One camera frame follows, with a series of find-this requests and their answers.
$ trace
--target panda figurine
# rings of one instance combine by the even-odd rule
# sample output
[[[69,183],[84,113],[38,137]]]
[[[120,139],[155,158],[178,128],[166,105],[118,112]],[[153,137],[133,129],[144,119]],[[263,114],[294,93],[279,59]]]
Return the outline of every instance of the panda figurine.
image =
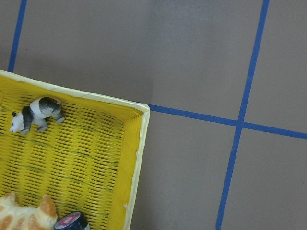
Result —
[[[15,133],[21,131],[20,134],[26,134],[30,131],[31,124],[39,126],[38,132],[42,132],[47,128],[46,117],[55,117],[56,123],[65,120],[61,111],[61,102],[50,97],[41,97],[33,101],[30,106],[24,107],[18,114],[12,112],[12,127],[10,131]]]

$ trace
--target small jar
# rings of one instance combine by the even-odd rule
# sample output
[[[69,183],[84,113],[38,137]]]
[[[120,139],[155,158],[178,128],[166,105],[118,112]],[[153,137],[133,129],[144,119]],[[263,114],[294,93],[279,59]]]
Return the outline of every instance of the small jar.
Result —
[[[90,226],[82,212],[72,212],[60,219],[54,230],[90,230]]]

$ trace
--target floor tile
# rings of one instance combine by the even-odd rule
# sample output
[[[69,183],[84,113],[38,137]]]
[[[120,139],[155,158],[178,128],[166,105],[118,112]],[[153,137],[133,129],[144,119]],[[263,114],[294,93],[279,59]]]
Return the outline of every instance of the floor tile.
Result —
[[[152,112],[131,230],[214,229],[234,130]]]
[[[307,133],[305,1],[272,1],[246,121]]]
[[[223,230],[306,229],[307,142],[243,130]]]
[[[29,1],[16,73],[237,119],[261,1]]]
[[[7,71],[19,11],[19,1],[2,0],[0,7],[0,69]]]

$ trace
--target blue tape line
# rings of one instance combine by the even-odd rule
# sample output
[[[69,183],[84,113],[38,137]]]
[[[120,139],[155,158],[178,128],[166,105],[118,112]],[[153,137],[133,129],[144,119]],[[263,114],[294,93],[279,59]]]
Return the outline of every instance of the blue tape line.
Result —
[[[210,121],[210,122],[215,122],[215,123],[229,125],[229,126],[236,126],[237,124],[236,120],[217,117],[217,116],[199,114],[199,113],[189,112],[189,111],[180,110],[180,109],[173,109],[173,108],[168,108],[168,107],[163,107],[163,106],[158,106],[158,105],[153,105],[153,104],[149,104],[149,107],[152,111],[156,111],[156,112],[160,112],[164,114],[183,116],[183,117],[193,118],[193,119],[202,120],[202,121]]]
[[[10,62],[9,62],[9,67],[8,67],[8,72],[12,72],[12,73],[14,72],[15,61],[16,61],[17,50],[18,50],[18,43],[19,43],[21,28],[23,26],[26,5],[27,5],[27,0],[22,0],[20,2],[17,24],[15,28],[15,34],[14,34],[14,39],[13,39],[13,44],[12,44],[12,49],[11,49]]]
[[[296,131],[291,131],[287,129],[282,128],[274,128],[270,126],[263,126],[263,125],[257,125],[249,122],[244,122],[243,128],[253,129],[257,131],[267,132],[267,133],[274,133],[278,135],[293,137],[293,138],[300,138],[307,140],[307,133],[301,133]]]
[[[194,112],[190,112],[186,110],[173,109],[173,108],[163,107],[163,106],[153,105],[153,104],[149,104],[149,107],[151,111],[155,111],[155,112],[159,112],[163,114],[183,116],[183,117],[188,117],[192,119],[215,122],[218,124],[224,124],[224,125],[229,125],[229,126],[238,126],[238,121],[223,118],[223,117],[199,114],[199,113],[194,113]],[[307,139],[307,133],[296,132],[296,131],[291,131],[291,130],[282,129],[282,128],[275,128],[271,126],[263,126],[263,125],[258,125],[254,123],[249,123],[249,122],[244,122],[242,128],[252,129],[252,130],[256,130],[260,132],[273,133],[273,134],[283,135],[283,136],[288,136],[288,137],[293,137],[293,138]]]
[[[251,59],[250,59],[250,64],[249,64],[249,68],[248,68],[248,76],[247,76],[247,80],[246,80],[246,84],[245,84],[245,88],[244,88],[244,93],[243,93],[243,98],[242,98],[242,103],[241,103],[241,107],[240,107],[240,112],[239,112],[239,116],[238,116],[238,123],[237,123],[237,126],[236,126],[234,142],[233,142],[232,150],[231,150],[230,157],[229,157],[228,167],[227,167],[225,181],[224,181],[224,187],[223,187],[220,206],[219,206],[217,219],[216,219],[215,227],[216,227],[217,230],[220,230],[222,228],[222,223],[223,223],[225,207],[226,207],[229,188],[230,188],[230,183],[231,183],[232,174],[233,174],[234,166],[235,166],[235,162],[236,162],[236,154],[237,154],[237,150],[238,150],[239,143],[240,143],[241,132],[242,132],[244,118],[245,118],[245,114],[246,114],[246,110],[247,110],[251,85],[252,85],[252,82],[253,82],[253,77],[254,77],[254,73],[255,73],[255,69],[256,69],[257,58],[258,58],[258,54],[259,54],[262,34],[263,34],[263,30],[264,30],[264,25],[265,25],[265,19],[266,19],[268,7],[269,7],[269,2],[270,2],[269,0],[264,0],[263,3],[262,3],[262,8],[261,8],[261,13],[260,13],[260,18],[259,18],[254,48],[253,48],[252,56],[251,56]]]

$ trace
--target panda face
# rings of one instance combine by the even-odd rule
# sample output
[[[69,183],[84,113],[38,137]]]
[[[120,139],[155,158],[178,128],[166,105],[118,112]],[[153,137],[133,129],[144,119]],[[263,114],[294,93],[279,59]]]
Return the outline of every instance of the panda face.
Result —
[[[10,131],[13,133],[16,133],[20,130],[24,129],[24,116],[22,113],[16,114],[12,113],[13,119],[12,119],[12,127],[10,128]]]

